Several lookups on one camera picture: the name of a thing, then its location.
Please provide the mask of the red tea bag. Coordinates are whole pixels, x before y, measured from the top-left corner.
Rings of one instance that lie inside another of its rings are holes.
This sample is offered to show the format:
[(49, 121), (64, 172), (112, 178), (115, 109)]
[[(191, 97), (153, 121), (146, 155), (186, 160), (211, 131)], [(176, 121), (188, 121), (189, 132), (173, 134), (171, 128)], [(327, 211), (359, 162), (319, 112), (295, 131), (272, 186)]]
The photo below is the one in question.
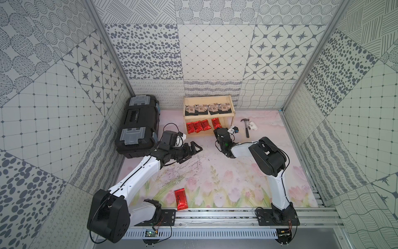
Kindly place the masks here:
[(213, 118), (213, 119), (211, 120), (211, 122), (212, 122), (213, 128), (214, 128), (215, 130), (217, 130), (217, 129), (219, 129), (219, 128), (222, 128), (222, 125), (221, 125), (221, 122), (220, 122), (220, 119), (219, 119), (219, 118)]
[(204, 130), (201, 121), (193, 122), (193, 125), (196, 133), (199, 133)]
[(203, 128), (203, 131), (207, 131), (207, 130), (211, 129), (211, 126), (210, 126), (208, 120), (202, 120), (201, 121), (201, 125), (202, 125), (202, 128)]
[(174, 194), (175, 194), (175, 199), (176, 199), (176, 203), (177, 203), (177, 210), (181, 211), (181, 210), (187, 209), (188, 208), (188, 200), (187, 200), (185, 189), (184, 188), (178, 189), (178, 190), (174, 191)]
[(186, 128), (187, 128), (187, 133), (191, 134), (191, 133), (195, 133), (196, 132), (196, 128), (193, 122), (188, 122), (186, 123)]

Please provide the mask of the black tea bag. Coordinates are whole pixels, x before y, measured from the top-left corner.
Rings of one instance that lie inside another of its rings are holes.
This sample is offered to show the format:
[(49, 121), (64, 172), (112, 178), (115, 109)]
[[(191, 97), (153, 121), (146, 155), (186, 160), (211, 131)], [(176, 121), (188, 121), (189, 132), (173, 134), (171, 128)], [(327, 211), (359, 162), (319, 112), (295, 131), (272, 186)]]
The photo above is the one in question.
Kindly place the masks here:
[(207, 106), (210, 115), (220, 114), (220, 105), (218, 103), (213, 103)]
[(208, 114), (208, 106), (204, 104), (198, 104), (194, 106), (196, 115), (207, 115)]
[(184, 108), (185, 116), (195, 116), (197, 115), (197, 110), (194, 105), (186, 105)]
[(230, 103), (218, 104), (218, 112), (219, 112), (219, 114), (232, 113), (232, 107), (231, 107)]

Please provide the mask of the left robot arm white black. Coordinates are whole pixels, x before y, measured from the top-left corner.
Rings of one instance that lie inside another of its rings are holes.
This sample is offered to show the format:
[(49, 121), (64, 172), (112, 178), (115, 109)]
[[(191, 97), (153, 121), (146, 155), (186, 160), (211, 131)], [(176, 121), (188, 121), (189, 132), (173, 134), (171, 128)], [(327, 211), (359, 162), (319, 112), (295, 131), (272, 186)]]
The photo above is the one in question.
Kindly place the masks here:
[(108, 190), (98, 190), (92, 199), (87, 228), (104, 240), (116, 243), (131, 226), (149, 224), (152, 227), (166, 220), (162, 217), (162, 205), (152, 199), (130, 208), (139, 190), (163, 167), (182, 164), (203, 148), (194, 141), (186, 143), (181, 132), (165, 131), (161, 140), (148, 150), (124, 179)]

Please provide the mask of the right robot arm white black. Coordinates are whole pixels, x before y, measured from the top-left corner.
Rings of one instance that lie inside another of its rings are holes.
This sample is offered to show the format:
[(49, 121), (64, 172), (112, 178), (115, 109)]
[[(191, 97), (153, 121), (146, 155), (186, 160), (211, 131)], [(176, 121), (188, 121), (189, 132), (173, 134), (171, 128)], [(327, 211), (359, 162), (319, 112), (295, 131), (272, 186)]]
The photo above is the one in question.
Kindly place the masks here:
[(269, 138), (258, 141), (236, 143), (226, 128), (214, 130), (216, 143), (228, 158), (252, 157), (258, 168), (267, 176), (272, 193), (272, 218), (278, 223), (290, 221), (296, 216), (292, 202), (287, 197), (284, 185), (288, 156)]

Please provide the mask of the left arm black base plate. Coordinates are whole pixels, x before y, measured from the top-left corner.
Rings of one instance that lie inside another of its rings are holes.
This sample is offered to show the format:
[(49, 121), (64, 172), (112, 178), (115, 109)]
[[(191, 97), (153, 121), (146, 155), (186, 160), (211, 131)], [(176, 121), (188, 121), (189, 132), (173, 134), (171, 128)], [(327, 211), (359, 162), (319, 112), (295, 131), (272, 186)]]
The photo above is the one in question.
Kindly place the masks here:
[(162, 209), (155, 211), (154, 217), (149, 221), (144, 221), (137, 226), (174, 226), (176, 218), (175, 209)]

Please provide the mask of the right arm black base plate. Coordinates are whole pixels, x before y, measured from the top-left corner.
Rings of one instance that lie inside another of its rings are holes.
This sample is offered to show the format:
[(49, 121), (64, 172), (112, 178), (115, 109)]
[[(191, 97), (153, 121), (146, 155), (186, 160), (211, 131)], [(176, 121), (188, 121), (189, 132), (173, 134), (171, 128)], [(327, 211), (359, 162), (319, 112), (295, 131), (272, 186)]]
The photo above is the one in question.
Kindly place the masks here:
[(299, 226), (300, 221), (295, 209), (255, 209), (255, 216), (259, 226)]

